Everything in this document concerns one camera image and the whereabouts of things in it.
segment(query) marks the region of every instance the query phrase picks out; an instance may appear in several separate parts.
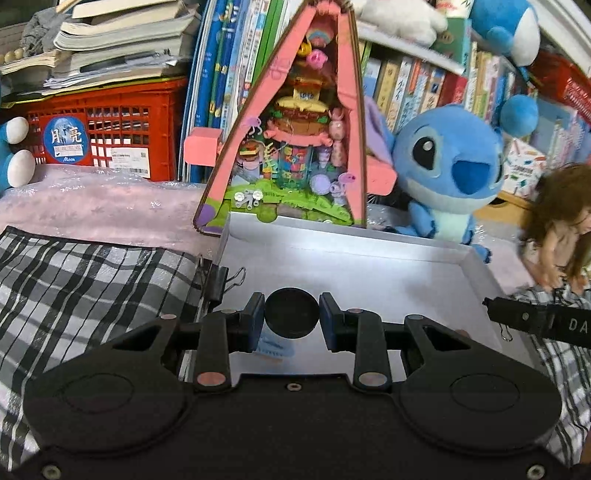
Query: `cardboard box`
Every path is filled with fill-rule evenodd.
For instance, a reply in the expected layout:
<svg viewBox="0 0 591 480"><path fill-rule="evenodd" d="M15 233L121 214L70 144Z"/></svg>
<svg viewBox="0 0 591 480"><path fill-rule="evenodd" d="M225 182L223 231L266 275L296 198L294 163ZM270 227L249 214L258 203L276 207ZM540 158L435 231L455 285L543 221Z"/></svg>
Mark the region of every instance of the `cardboard box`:
<svg viewBox="0 0 591 480"><path fill-rule="evenodd" d="M546 156L518 138L509 143L506 152L503 191L530 199L546 168Z"/></svg>

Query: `barcode label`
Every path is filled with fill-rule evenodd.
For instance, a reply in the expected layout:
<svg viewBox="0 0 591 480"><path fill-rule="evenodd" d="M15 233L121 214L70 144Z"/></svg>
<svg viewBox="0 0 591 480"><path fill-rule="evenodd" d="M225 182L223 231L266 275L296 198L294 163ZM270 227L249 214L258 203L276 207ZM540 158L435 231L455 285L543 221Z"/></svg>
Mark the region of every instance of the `barcode label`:
<svg viewBox="0 0 591 480"><path fill-rule="evenodd" d="M144 147L113 147L109 167L150 178L150 158Z"/></svg>

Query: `plush toy eye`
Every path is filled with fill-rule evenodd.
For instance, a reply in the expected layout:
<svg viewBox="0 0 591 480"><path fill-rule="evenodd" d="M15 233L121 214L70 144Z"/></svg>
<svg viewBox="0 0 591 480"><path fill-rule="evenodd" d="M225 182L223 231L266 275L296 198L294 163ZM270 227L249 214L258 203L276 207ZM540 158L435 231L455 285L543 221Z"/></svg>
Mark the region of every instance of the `plush toy eye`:
<svg viewBox="0 0 591 480"><path fill-rule="evenodd" d="M430 137L419 138L413 147L413 158L423 168L432 170L435 162L434 140Z"/></svg>

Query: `bubble wrap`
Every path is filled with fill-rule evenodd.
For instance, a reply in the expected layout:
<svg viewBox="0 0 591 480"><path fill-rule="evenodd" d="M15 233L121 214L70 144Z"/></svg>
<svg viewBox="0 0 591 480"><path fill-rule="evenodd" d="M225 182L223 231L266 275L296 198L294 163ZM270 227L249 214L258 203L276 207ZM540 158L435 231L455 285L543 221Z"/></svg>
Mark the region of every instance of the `bubble wrap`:
<svg viewBox="0 0 591 480"><path fill-rule="evenodd" d="M0 229L12 225L41 235L211 258L218 239L193 227L203 189L152 183L108 168L39 165L29 185L3 193Z"/></svg>

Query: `black strap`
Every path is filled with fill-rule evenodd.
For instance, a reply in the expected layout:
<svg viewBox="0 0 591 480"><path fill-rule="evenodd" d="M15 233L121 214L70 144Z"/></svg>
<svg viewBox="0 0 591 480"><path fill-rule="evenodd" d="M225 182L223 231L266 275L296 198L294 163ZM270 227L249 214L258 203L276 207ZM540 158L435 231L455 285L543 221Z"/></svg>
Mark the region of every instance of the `black strap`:
<svg viewBox="0 0 591 480"><path fill-rule="evenodd" d="M483 302L493 322L515 330L591 348L591 310L559 304L535 305L497 297Z"/></svg>

